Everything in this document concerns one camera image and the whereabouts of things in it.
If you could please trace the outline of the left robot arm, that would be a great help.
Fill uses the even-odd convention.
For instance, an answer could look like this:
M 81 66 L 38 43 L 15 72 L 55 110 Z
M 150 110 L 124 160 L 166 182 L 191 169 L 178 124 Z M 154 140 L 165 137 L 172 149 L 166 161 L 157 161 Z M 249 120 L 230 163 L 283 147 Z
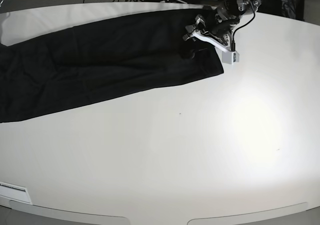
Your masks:
M 198 39 L 208 42 L 223 52 L 236 51 L 235 34 L 244 25 L 236 28 L 244 15 L 256 16 L 261 0 L 191 0 L 213 9 L 208 17 L 197 15 L 195 23 L 185 27 L 185 41 Z

